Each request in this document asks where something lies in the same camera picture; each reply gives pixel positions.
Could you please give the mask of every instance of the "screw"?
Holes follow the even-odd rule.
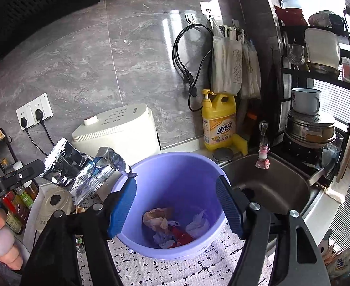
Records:
[[[258,211],[258,210],[261,208],[261,206],[260,206],[258,203],[256,203],[256,202],[251,202],[251,203],[249,204],[249,207],[250,207],[253,211]]]
[[[57,210],[53,213],[53,216],[56,218],[60,218],[64,215],[64,212],[62,210]]]
[[[103,208],[102,203],[96,203],[96,204],[93,204],[93,206],[92,206],[92,209],[95,211],[100,211],[100,210],[102,210],[102,208]]]
[[[299,216],[299,213],[296,210],[291,210],[289,212],[291,217],[297,218]]]

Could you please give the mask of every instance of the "trash in bucket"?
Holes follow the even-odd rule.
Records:
[[[153,209],[143,214],[143,223],[151,228],[155,234],[154,242],[163,249],[183,246],[201,237],[209,229],[208,219],[203,218],[205,210],[193,217],[184,230],[180,223],[175,220],[169,220],[172,217],[172,209]]]

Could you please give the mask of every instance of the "dish rack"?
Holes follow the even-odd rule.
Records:
[[[306,47],[306,43],[304,40],[304,35],[305,35],[305,30],[308,28],[316,28],[316,29],[322,29],[322,30],[328,30],[333,32],[335,35],[340,36],[342,38],[346,38],[348,40],[348,44],[350,47],[350,33],[348,30],[348,25],[346,23],[346,19],[342,18],[343,24],[344,24],[344,30],[339,30],[339,29],[335,29],[335,28],[328,28],[328,27],[318,27],[318,26],[283,26],[281,21],[279,21],[279,27],[281,29],[281,34],[282,34],[282,44],[283,44],[283,48],[284,48],[284,52],[286,53],[286,44],[287,44],[287,40],[294,40],[294,42],[296,44],[302,45],[304,47]],[[283,66],[283,61],[284,58],[286,57],[286,54],[281,56],[281,80],[282,80],[282,84],[281,87],[284,86],[284,74],[290,74],[291,75],[291,88],[307,88],[307,84],[308,78],[314,79],[314,80],[319,80],[325,83],[329,83],[338,87],[342,87],[344,89],[350,90],[350,83],[345,82],[345,81],[341,81],[339,79],[334,78],[332,75],[329,74],[322,74],[322,73],[318,73],[316,71],[310,70],[309,71],[304,71],[304,70],[295,70],[293,69],[294,65],[292,64],[292,68],[285,68]],[[350,59],[350,50],[346,50],[346,49],[340,49],[340,61],[342,60],[342,57],[346,57]],[[281,91],[279,91],[279,110],[277,111],[277,119],[276,121],[280,122],[282,119],[282,106],[285,102],[290,102],[290,107],[291,107],[291,98],[284,98],[284,92],[283,89],[281,89]],[[340,164],[342,162],[343,156],[344,156],[344,152],[345,149],[347,147],[347,144],[349,142],[349,136],[350,136],[350,120],[349,120],[349,124],[347,126],[347,131],[344,132],[338,128],[336,128],[336,131],[341,133],[343,135],[343,142],[342,142],[342,146],[341,146],[341,150],[340,150],[340,156],[338,158],[338,161],[336,162],[336,164],[334,165],[333,169],[328,173],[328,175],[326,177],[321,177],[319,179],[319,183],[323,186],[329,186],[331,181],[333,180],[334,176],[337,175],[339,169],[340,169]],[[284,133],[284,130],[280,130],[275,136],[281,136]],[[280,154],[281,156],[283,155],[283,157],[287,157],[288,160],[291,160],[291,163],[294,166],[297,166],[300,170],[304,171],[305,173],[312,175],[314,174],[315,170],[308,167],[307,165],[305,165],[304,163],[302,163],[301,161],[299,161],[296,158],[293,158],[290,155],[287,155],[287,153],[284,153],[282,151],[282,149],[280,148],[280,145],[277,145],[276,147],[273,148],[274,151],[276,151],[276,153]]]

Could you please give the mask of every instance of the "brown sink basin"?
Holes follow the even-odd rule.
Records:
[[[258,154],[247,155],[222,167],[233,189],[240,188],[250,201],[270,212],[286,214],[297,210],[303,214],[319,192],[308,185],[307,176],[269,154],[268,170],[256,168]]]

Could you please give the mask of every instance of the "gray marble tile wall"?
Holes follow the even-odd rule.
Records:
[[[200,113],[187,106],[188,86],[174,69],[171,50],[188,24],[184,12],[207,23],[200,1],[102,0],[37,31],[0,60],[0,126],[13,138],[24,162],[43,158],[21,131],[16,109],[46,92],[54,116],[46,126],[54,141],[71,133],[89,115],[133,103],[147,103],[162,146],[202,134]],[[243,22],[239,0],[218,0],[225,23]],[[211,40],[191,30],[180,42],[180,56],[195,75]],[[197,83],[208,86],[205,68]],[[46,152],[51,145],[40,125],[31,137]]]

